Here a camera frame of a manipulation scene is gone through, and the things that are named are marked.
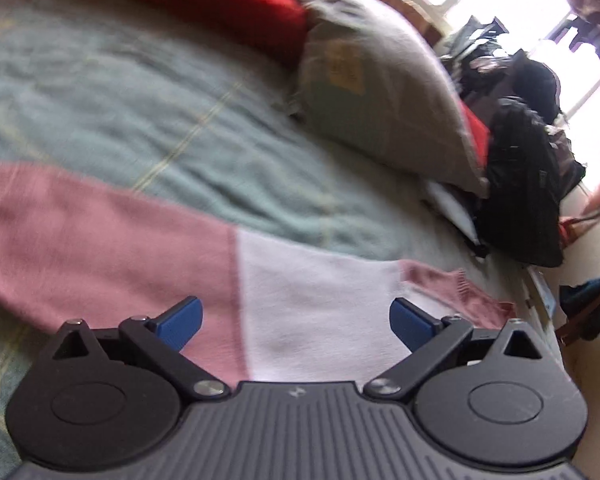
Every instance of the bedsheet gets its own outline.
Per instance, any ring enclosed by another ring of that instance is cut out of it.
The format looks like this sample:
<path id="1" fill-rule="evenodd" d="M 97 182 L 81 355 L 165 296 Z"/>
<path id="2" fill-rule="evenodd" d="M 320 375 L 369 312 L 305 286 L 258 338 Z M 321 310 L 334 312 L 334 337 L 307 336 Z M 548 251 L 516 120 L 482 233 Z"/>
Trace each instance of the bedsheet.
<path id="1" fill-rule="evenodd" d="M 55 164 L 339 253 L 462 267 L 523 306 L 518 266 L 474 260 L 421 205 L 415 177 L 290 118 L 292 81 L 128 0 L 0 0 L 0 160 Z M 4 407 L 44 341 L 0 309 L 0 478 L 18 461 Z"/>

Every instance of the black backpack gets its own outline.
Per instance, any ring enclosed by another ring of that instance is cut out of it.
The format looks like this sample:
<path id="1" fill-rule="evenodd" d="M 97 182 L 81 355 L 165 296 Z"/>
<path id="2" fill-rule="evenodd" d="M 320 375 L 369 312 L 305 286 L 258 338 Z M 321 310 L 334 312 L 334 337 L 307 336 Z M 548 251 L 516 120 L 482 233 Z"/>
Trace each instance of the black backpack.
<path id="1" fill-rule="evenodd" d="M 558 267 L 560 174 L 544 127 L 522 100 L 498 101 L 486 169 L 490 196 L 481 202 L 475 225 L 481 239 L 513 259 Z"/>

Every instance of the clothing pile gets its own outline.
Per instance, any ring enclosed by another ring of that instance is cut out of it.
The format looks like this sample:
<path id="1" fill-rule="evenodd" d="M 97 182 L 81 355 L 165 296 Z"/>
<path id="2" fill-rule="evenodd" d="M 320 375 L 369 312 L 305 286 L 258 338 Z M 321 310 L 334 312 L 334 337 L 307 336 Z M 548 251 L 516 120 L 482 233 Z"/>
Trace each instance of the clothing pile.
<path id="1" fill-rule="evenodd" d="M 474 18 L 449 41 L 442 62 L 476 117 L 488 126 L 487 199 L 472 203 L 480 240 L 515 260 L 541 267 L 562 263 L 560 201 L 582 180 L 564 131 L 560 80 L 519 50 L 508 56 L 498 21 Z"/>

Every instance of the floor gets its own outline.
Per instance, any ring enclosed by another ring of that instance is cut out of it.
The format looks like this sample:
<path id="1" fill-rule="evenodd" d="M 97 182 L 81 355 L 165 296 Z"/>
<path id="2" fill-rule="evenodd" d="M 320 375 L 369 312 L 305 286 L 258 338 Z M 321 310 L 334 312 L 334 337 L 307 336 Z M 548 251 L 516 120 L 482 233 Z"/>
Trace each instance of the floor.
<path id="1" fill-rule="evenodd" d="M 571 196 L 564 204 L 567 213 L 577 210 L 583 196 Z M 565 253 L 561 282 L 583 283 L 600 276 L 600 225 L 578 240 Z M 592 342 L 578 341 L 564 353 L 571 375 L 589 407 L 589 425 L 574 463 L 591 480 L 600 480 L 600 336 Z"/>

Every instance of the blue gripper pad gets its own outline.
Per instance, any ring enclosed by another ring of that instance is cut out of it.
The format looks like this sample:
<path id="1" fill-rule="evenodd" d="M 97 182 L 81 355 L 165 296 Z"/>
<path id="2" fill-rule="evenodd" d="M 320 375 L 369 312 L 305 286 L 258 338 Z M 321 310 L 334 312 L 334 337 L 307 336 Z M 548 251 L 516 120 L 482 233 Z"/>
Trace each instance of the blue gripper pad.
<path id="1" fill-rule="evenodd" d="M 444 327 L 439 319 L 404 298 L 395 298 L 391 304 L 389 325 L 398 339 L 412 352 L 429 342 Z"/>
<path id="2" fill-rule="evenodd" d="M 182 350 L 202 326 L 202 302 L 189 296 L 152 320 L 149 328 L 176 352 Z"/>

